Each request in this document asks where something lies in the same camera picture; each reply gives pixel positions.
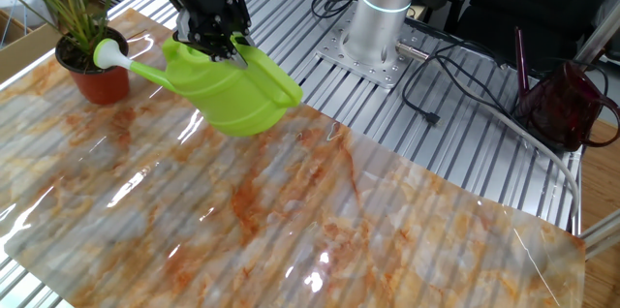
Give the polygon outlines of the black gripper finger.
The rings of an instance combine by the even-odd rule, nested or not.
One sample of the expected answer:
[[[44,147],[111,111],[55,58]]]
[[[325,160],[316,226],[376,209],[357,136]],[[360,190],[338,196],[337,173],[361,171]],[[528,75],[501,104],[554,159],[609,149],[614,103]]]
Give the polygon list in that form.
[[[179,11],[176,27],[176,41],[203,53],[211,61],[229,61],[239,69],[248,67],[232,42],[233,32],[219,15],[205,15],[184,8]]]
[[[249,35],[248,29],[244,29],[242,31],[232,30],[230,34],[230,42],[233,47],[255,45],[254,41]]]

